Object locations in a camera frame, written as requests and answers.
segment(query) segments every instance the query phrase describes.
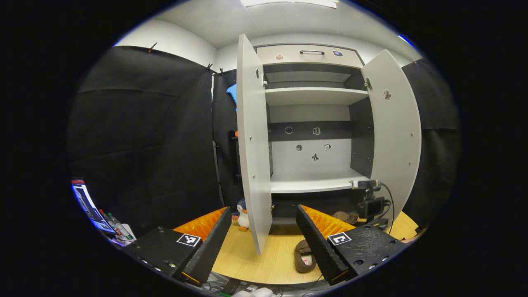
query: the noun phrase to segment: cabinet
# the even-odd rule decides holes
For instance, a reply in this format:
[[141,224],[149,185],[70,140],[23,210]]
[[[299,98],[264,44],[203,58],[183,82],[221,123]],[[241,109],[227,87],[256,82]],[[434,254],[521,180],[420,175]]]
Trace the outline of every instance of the cabinet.
[[272,193],[377,179],[391,189],[399,214],[418,170],[421,128],[413,91],[390,52],[364,65],[354,50],[254,48],[242,34],[237,85],[242,186],[257,254],[273,223]]

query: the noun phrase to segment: slipper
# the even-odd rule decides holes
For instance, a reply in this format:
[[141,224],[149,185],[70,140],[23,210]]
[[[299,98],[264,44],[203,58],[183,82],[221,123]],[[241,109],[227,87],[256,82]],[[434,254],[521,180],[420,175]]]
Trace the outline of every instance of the slipper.
[[306,240],[302,240],[297,244],[295,247],[294,257],[295,268],[301,273],[307,273],[314,270],[315,265],[317,264],[315,262],[315,257],[312,254],[312,250],[308,246]]

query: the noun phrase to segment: open cabinet door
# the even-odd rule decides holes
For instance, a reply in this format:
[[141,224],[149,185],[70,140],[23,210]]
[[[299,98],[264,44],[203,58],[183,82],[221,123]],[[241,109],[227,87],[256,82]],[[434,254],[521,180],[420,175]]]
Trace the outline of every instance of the open cabinet door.
[[[418,172],[421,125],[418,105],[403,70],[388,50],[362,69],[374,119],[374,160],[371,179],[391,190],[395,218],[411,193]],[[376,194],[389,199],[385,188]],[[385,216],[392,219],[392,211]]]
[[264,70],[246,35],[238,40],[237,121],[244,199],[255,252],[260,255],[271,227],[271,181]]

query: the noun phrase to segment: black curtain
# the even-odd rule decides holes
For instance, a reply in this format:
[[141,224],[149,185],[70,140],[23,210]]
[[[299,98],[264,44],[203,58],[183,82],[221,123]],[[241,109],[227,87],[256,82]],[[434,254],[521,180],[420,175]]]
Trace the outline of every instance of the black curtain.
[[450,88],[424,59],[402,67],[416,97],[422,128],[420,166],[405,212],[427,227],[447,203],[461,154],[459,113]]
[[222,207],[211,135],[211,71],[113,47],[72,103],[68,157],[98,208],[140,237]]
[[228,132],[238,130],[236,104],[227,89],[237,83],[237,71],[230,70],[214,76],[213,88],[213,140],[218,145],[216,160],[225,206],[237,208],[244,198],[242,180],[234,177],[233,160],[229,153]]

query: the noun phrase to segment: penguin plush toy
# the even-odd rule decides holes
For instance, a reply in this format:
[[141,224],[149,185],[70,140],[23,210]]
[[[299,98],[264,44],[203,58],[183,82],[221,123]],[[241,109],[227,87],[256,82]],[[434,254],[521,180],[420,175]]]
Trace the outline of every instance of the penguin plush toy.
[[238,216],[238,229],[240,231],[247,231],[249,230],[249,217],[248,217],[248,211],[246,209],[246,201],[244,199],[238,201],[237,203],[237,210],[240,212]]

